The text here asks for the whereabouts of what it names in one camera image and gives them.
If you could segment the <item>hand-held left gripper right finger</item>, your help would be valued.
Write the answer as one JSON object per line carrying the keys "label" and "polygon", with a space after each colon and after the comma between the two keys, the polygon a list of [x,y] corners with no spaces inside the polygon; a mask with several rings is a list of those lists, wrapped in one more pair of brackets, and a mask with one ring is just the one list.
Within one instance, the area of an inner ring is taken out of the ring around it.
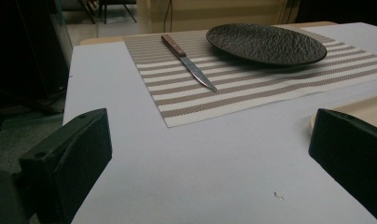
{"label": "hand-held left gripper right finger", "polygon": [[309,155],[377,219],[377,127],[320,108]]}

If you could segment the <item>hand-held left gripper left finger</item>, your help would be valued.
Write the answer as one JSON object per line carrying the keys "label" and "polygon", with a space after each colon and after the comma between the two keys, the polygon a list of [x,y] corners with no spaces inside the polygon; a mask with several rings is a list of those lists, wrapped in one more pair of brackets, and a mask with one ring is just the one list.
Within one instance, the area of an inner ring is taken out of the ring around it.
{"label": "hand-held left gripper left finger", "polygon": [[70,224],[112,159],[107,110],[92,110],[62,126],[20,157],[35,212],[45,224]]}

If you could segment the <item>beige tray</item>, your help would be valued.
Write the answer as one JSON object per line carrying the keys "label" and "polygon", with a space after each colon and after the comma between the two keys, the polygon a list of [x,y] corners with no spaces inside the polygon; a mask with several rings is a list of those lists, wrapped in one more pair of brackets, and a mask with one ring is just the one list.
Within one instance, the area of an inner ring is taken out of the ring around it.
{"label": "beige tray", "polygon": [[333,108],[377,127],[377,96]]}

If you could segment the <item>wooden-handled steak knife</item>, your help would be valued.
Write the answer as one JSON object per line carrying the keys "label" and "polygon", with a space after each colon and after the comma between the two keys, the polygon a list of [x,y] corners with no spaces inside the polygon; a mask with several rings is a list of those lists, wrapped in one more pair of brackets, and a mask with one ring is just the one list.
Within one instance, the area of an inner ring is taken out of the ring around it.
{"label": "wooden-handled steak knife", "polygon": [[182,64],[190,71],[194,78],[204,87],[211,91],[217,91],[216,86],[206,77],[202,70],[187,56],[169,35],[162,35],[163,44],[181,61]]}

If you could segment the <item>striped beige placemat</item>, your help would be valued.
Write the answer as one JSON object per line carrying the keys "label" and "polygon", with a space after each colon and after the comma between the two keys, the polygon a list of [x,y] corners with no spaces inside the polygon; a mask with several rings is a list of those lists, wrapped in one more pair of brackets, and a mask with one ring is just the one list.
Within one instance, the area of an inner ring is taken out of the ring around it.
{"label": "striped beige placemat", "polygon": [[125,45],[169,127],[224,116],[259,105],[290,100],[377,80],[377,54],[300,29],[327,50],[308,65],[270,67],[217,49],[205,31],[172,33],[215,91],[204,87],[163,43],[160,35],[128,37]]}

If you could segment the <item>black textured plate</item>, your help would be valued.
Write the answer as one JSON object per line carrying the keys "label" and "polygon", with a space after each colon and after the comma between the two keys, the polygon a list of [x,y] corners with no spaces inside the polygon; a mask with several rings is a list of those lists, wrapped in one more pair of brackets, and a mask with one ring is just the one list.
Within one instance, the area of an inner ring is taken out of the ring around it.
{"label": "black textured plate", "polygon": [[263,24],[223,24],[206,33],[208,42],[226,53],[275,66],[316,63],[327,56],[318,40],[296,31]]}

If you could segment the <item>dark cabinet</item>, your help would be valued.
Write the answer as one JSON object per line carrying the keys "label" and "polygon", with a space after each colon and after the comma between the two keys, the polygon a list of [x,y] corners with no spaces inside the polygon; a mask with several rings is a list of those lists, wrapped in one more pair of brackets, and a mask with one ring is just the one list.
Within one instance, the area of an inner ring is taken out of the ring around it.
{"label": "dark cabinet", "polygon": [[0,0],[0,107],[43,102],[66,92],[72,50],[57,0]]}

